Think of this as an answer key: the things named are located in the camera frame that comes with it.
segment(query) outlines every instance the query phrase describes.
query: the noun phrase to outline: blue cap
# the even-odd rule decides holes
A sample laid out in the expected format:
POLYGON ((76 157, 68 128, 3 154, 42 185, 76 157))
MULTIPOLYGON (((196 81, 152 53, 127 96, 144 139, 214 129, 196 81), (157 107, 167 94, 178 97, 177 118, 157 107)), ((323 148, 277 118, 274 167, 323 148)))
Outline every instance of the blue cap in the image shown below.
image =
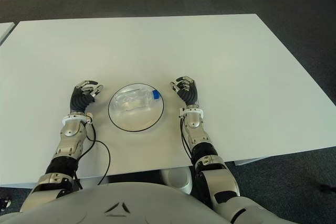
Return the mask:
POLYGON ((158 90, 155 89, 155 90, 153 90, 152 92, 153 92, 154 100, 160 98, 160 93, 158 92, 158 90))

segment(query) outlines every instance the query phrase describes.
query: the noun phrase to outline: gray carpet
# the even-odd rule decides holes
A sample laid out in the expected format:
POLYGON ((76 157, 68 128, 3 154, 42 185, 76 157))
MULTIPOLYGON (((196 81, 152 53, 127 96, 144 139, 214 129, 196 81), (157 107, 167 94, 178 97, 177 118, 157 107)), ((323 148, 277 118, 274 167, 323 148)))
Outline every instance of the gray carpet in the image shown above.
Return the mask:
MULTIPOLYGON (((336 0, 0 0, 0 23, 240 13, 258 14, 336 103, 336 0)), ((336 184, 335 159, 336 149, 329 148, 229 166, 242 195, 279 216, 299 223, 334 224, 336 194, 320 193, 317 184, 336 184)), ((27 191, 1 188, 2 195, 11 195, 13 205, 5 211, 11 212, 19 209, 27 191)))

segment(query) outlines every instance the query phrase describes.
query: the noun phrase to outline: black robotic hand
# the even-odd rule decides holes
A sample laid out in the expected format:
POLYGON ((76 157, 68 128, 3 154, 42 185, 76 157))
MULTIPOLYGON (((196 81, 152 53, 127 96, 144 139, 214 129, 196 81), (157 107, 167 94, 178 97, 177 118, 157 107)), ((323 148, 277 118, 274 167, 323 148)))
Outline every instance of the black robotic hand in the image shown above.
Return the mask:
POLYGON ((85 113, 86 107, 95 101, 97 94, 103 89, 103 85, 97 86, 95 89, 93 87, 85 87, 87 84, 97 85, 96 81, 83 81, 79 83, 72 92, 70 99, 70 112, 81 112, 85 113))
POLYGON ((185 102, 185 104, 193 105, 197 102, 197 88, 193 79, 188 76, 179 77, 176 79, 178 82, 175 84, 171 82, 172 89, 178 94, 178 96, 185 102))

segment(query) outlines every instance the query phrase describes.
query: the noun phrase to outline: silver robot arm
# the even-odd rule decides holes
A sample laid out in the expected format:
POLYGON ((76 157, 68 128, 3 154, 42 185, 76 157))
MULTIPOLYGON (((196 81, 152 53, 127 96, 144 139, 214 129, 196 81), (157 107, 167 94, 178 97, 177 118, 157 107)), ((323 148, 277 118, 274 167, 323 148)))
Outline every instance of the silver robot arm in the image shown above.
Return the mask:
POLYGON ((75 86, 70 99, 70 114, 63 118, 61 140, 44 175, 24 201, 20 212, 50 202, 73 191, 72 178, 78 168, 78 161, 87 136, 85 125, 92 123, 92 116, 85 115, 86 107, 95 101, 103 86, 95 81, 83 81, 75 86))
POLYGON ((171 82, 171 87, 186 103, 186 109, 180 109, 182 138, 187 136, 200 200, 232 224, 293 223, 240 196, 236 179, 204 131, 203 111, 197 104, 195 81, 184 76, 177 78, 176 82, 171 82))

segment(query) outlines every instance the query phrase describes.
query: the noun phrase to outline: black cable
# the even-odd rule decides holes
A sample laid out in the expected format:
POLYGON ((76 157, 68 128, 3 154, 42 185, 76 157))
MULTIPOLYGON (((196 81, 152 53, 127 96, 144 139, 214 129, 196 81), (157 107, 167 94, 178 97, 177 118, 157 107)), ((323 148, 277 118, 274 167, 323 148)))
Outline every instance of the black cable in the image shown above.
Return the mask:
POLYGON ((76 172, 74 173, 74 178, 75 178, 75 182, 76 182, 77 186, 79 187, 79 189, 83 190, 83 187, 82 187, 82 185, 79 182, 79 179, 77 177, 77 173, 76 172))
MULTIPOLYGON (((88 135, 86 137, 87 137, 88 140, 92 141, 93 143, 91 144, 91 146, 82 155, 79 156, 79 158, 77 160, 77 163, 80 161, 80 159, 82 157, 84 157, 93 148, 94 144, 96 143, 96 139, 97 139, 96 129, 95 129, 95 127, 94 127, 93 124, 91 124, 91 127, 92 127, 92 131, 93 131, 93 140, 91 140, 88 135)), ((77 177, 76 171, 74 173, 74 179, 75 179, 75 182, 76 182, 77 186, 79 187, 79 189, 83 190, 83 187, 82 187, 82 185, 81 185, 81 183, 80 183, 80 181, 79 181, 79 179, 77 177)))
POLYGON ((111 153, 110 153, 109 148, 105 145, 105 143, 103 143, 102 141, 99 141, 99 140, 96 140, 96 142, 101 143, 102 145, 104 145, 105 148, 106 148, 106 150, 107 150, 107 152, 108 152, 108 154, 109 154, 109 164, 108 164, 108 166, 107 166, 107 169, 106 169, 106 172, 105 172, 104 176, 101 178, 101 180, 100 180, 99 183, 98 183, 98 186, 99 186, 100 183, 101 183, 101 182, 104 180, 104 178, 106 177, 107 172, 109 171, 109 168, 110 168, 110 165, 111 165, 111 153))
POLYGON ((180 120, 180 131, 181 131, 182 144, 183 144, 183 148, 184 148, 188 158, 191 160, 191 150, 190 150, 189 145, 187 144, 187 141, 185 140, 185 137, 184 137, 184 134, 183 134, 183 123, 184 123, 184 118, 180 120))
POLYGON ((96 129, 95 129, 93 124, 91 124, 91 127, 92 127, 92 131, 93 131, 93 140, 91 140, 88 135, 86 137, 87 137, 88 140, 92 141, 93 143, 82 155, 79 156, 79 158, 77 160, 78 162, 80 161, 80 159, 82 157, 84 157, 93 148, 94 144, 96 143, 96 138, 97 138, 96 129))

